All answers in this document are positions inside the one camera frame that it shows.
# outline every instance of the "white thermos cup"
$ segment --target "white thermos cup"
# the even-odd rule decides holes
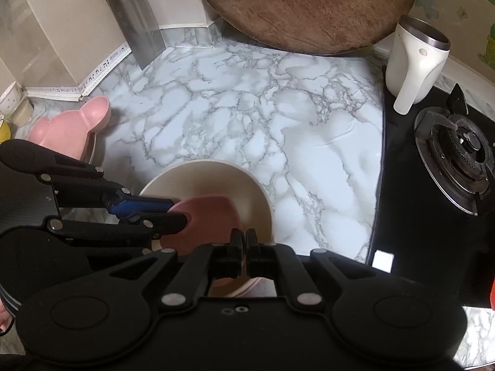
[[[450,41],[443,33],[420,19],[400,17],[385,72],[387,88],[396,97],[396,112],[407,114],[413,104],[425,98],[449,50]]]

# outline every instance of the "wooden cutting board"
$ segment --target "wooden cutting board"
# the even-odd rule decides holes
[[[392,33],[414,0],[207,0],[227,22],[283,50],[338,54]]]

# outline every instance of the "marble countertop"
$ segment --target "marble countertop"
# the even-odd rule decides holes
[[[380,172],[381,65],[373,57],[304,56],[233,41],[169,48],[145,71],[131,54],[92,93],[112,106],[96,162],[106,178],[135,194],[173,164],[200,158],[238,164],[265,187],[277,242],[298,254],[322,247],[363,262]],[[454,85],[441,77],[437,86]],[[470,105],[495,118],[488,104],[465,92]],[[33,100],[33,118],[16,137],[41,116],[81,106]],[[495,361],[492,311],[466,313],[456,360],[465,367]]]

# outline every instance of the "red object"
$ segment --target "red object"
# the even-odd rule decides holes
[[[175,204],[170,212],[183,213],[187,226],[177,234],[160,238],[162,248],[174,248],[179,255],[191,254],[199,245],[228,243],[233,228],[241,229],[239,214],[230,198],[224,195],[203,195]],[[232,279],[214,281],[214,287],[225,286]]]
[[[495,280],[493,280],[492,293],[490,294],[490,304],[495,311]]]

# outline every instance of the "gas stove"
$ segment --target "gas stove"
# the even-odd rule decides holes
[[[384,145],[367,262],[490,307],[495,277],[495,122],[456,85],[400,115],[384,86]]]

